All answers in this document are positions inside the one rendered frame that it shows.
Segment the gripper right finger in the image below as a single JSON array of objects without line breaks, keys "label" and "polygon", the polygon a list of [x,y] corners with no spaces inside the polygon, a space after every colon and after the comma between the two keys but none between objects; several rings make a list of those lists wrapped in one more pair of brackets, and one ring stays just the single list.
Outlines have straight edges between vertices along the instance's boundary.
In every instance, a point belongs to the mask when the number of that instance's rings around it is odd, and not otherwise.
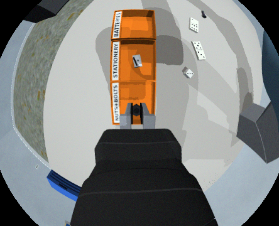
[{"label": "gripper right finger", "polygon": [[155,128],[155,115],[150,114],[145,102],[140,102],[140,119],[143,129]]}]

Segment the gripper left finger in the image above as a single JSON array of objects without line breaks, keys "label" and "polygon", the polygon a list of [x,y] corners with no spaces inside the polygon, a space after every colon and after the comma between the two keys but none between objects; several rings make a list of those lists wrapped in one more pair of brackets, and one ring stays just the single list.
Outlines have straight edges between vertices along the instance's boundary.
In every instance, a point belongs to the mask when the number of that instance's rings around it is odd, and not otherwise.
[{"label": "gripper left finger", "polygon": [[131,129],[133,124],[133,103],[128,103],[124,114],[119,115],[120,129]]}]

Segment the orange rack of labelled bins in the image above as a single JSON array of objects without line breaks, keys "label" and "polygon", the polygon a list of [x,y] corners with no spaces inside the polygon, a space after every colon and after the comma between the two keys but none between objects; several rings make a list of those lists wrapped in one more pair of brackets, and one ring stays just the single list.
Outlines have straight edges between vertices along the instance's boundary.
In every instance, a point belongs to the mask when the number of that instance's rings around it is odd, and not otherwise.
[{"label": "orange rack of labelled bins", "polygon": [[[139,54],[142,67],[135,68],[133,55]],[[156,81],[155,10],[114,11],[110,57],[113,125],[119,125],[119,115],[125,113],[128,103],[140,105],[140,102],[145,102],[150,114],[155,114],[156,82],[154,81]]]}]

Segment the white domino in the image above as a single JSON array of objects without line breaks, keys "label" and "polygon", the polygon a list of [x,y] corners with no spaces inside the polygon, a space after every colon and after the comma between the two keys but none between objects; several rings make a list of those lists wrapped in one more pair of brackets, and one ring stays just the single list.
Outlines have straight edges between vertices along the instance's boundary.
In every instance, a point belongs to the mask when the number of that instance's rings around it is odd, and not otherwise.
[{"label": "white domino", "polygon": [[194,48],[195,54],[198,60],[206,59],[204,51],[199,41],[192,41],[192,46]]},{"label": "white domino", "polygon": [[189,29],[198,33],[199,30],[199,22],[193,18],[190,18]]}]

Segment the small white die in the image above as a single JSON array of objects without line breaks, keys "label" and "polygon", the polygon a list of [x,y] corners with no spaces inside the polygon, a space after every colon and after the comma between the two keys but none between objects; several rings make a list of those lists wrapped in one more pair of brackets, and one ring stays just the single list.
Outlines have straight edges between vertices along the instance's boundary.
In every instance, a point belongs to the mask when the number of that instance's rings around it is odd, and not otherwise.
[{"label": "small white die", "polygon": [[194,74],[190,69],[186,69],[183,73],[187,78],[191,78],[192,75]]}]

